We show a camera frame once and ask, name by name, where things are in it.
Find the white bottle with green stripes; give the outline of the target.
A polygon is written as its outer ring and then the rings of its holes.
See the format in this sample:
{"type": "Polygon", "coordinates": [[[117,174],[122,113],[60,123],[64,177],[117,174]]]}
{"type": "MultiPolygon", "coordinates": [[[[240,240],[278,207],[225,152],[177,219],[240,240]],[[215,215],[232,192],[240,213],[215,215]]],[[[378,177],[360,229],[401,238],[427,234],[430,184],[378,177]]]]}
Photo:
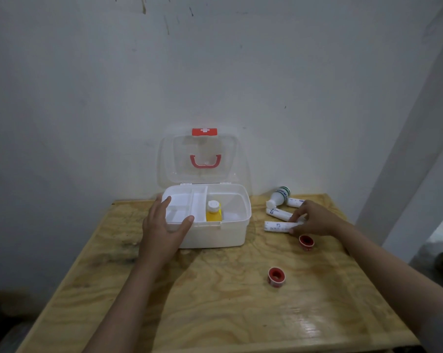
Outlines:
{"type": "Polygon", "coordinates": [[[267,209],[274,209],[280,205],[288,202],[290,196],[290,190],[286,186],[281,186],[277,188],[272,194],[268,201],[266,201],[265,205],[267,209]]]}

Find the white divided inner tray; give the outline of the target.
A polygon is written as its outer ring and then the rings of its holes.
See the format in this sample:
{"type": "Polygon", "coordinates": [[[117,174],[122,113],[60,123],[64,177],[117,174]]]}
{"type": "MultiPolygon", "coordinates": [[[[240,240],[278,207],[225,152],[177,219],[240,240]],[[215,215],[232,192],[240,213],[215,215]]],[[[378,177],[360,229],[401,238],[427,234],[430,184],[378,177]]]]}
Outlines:
{"type": "Polygon", "coordinates": [[[206,222],[206,200],[208,185],[181,184],[165,190],[162,200],[171,197],[171,202],[166,208],[167,224],[181,224],[192,215],[194,223],[206,222]]]}

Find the yellow bottle with white cap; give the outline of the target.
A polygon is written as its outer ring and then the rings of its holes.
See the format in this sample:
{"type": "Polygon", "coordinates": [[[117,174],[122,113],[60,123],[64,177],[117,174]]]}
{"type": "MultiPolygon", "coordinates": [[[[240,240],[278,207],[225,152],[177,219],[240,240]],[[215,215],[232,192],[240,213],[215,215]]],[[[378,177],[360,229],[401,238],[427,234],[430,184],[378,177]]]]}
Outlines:
{"type": "Polygon", "coordinates": [[[216,200],[207,201],[206,205],[206,221],[221,222],[223,220],[221,204],[216,200]]]}

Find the white first aid box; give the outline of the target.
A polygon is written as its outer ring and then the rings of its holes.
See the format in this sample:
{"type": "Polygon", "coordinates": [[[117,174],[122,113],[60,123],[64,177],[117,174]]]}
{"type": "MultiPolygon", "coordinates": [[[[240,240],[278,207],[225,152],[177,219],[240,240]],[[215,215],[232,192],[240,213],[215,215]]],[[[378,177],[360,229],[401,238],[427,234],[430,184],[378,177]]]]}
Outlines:
{"type": "Polygon", "coordinates": [[[208,185],[206,202],[221,204],[223,220],[193,222],[181,249],[244,244],[252,215],[252,186],[248,159],[234,128],[168,128],[160,143],[158,177],[164,190],[181,184],[208,185]]]}

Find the person's left forearm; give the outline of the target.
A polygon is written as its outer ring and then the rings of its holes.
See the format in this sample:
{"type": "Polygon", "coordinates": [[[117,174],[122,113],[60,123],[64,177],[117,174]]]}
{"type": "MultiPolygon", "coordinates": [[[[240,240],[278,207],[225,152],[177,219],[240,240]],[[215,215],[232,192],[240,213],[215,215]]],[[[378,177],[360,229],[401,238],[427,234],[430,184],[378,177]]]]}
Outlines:
{"type": "Polygon", "coordinates": [[[134,353],[148,306],[162,310],[170,285],[154,290],[170,258],[139,258],[82,353],[134,353]]]}

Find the person's right forearm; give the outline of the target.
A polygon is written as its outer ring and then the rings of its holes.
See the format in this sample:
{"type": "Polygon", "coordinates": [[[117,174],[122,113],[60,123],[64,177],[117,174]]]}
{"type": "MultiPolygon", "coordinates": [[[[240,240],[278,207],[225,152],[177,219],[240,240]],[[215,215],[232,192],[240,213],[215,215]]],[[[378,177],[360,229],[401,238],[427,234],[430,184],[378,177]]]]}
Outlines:
{"type": "Polygon", "coordinates": [[[343,220],[331,232],[406,326],[418,335],[443,318],[443,288],[365,237],[343,220]]]}

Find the person's right hand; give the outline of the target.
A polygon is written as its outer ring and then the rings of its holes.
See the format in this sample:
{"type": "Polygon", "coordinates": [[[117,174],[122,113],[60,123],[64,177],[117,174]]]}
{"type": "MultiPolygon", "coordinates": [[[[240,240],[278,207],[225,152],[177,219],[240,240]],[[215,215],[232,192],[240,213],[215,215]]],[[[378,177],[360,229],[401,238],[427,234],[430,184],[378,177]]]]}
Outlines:
{"type": "Polygon", "coordinates": [[[336,214],[329,211],[324,206],[317,204],[313,201],[305,201],[305,203],[297,208],[292,217],[290,223],[296,223],[301,217],[305,219],[305,233],[303,235],[321,235],[321,236],[334,236],[339,228],[344,224],[344,220],[336,214]]]}

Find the person's left hand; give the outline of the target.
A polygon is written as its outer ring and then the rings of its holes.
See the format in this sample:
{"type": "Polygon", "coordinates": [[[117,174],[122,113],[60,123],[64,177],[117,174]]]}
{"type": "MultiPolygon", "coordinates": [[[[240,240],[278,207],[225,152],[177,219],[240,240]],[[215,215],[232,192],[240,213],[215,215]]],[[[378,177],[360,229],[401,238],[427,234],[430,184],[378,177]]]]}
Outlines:
{"type": "Polygon", "coordinates": [[[159,215],[152,215],[152,206],[142,223],[142,240],[140,242],[138,263],[160,271],[175,255],[182,242],[173,241],[175,230],[168,229],[166,222],[166,208],[171,197],[162,200],[159,215]]]}

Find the grey sleeve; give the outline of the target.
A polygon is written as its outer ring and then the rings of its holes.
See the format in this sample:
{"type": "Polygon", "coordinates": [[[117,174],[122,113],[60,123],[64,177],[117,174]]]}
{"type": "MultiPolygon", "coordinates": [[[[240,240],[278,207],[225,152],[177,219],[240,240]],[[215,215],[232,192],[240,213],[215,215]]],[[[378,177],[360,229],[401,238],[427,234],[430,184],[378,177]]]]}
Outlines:
{"type": "Polygon", "coordinates": [[[443,313],[423,324],[418,339],[427,353],[443,353],[443,313]]]}

